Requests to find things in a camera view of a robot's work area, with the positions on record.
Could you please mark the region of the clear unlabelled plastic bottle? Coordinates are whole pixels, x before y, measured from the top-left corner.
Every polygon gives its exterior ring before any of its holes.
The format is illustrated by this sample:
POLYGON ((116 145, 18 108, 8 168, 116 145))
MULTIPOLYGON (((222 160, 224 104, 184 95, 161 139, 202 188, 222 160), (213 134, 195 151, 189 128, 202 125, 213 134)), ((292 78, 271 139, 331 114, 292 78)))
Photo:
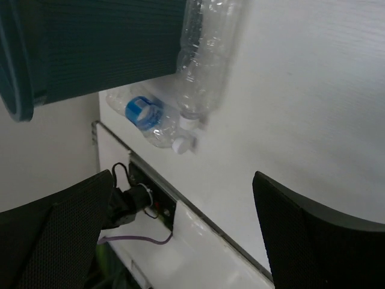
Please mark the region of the clear unlabelled plastic bottle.
POLYGON ((177 60, 179 124, 194 130, 219 107, 246 1, 187 1, 177 60))

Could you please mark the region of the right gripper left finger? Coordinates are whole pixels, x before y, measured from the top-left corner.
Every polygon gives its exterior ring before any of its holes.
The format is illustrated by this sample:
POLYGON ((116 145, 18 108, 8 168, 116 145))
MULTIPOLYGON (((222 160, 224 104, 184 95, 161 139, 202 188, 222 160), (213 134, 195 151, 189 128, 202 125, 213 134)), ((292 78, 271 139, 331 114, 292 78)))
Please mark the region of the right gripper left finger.
POLYGON ((1 213, 1 288, 82 288, 113 188, 104 170, 1 213))

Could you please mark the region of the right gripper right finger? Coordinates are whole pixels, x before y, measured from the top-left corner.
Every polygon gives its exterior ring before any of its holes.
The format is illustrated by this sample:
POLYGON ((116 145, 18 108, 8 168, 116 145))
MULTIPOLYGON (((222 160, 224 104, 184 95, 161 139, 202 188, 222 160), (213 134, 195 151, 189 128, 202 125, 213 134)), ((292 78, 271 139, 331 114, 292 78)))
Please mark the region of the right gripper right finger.
POLYGON ((253 195, 276 288, 384 288, 384 224, 315 202, 261 172, 253 195))

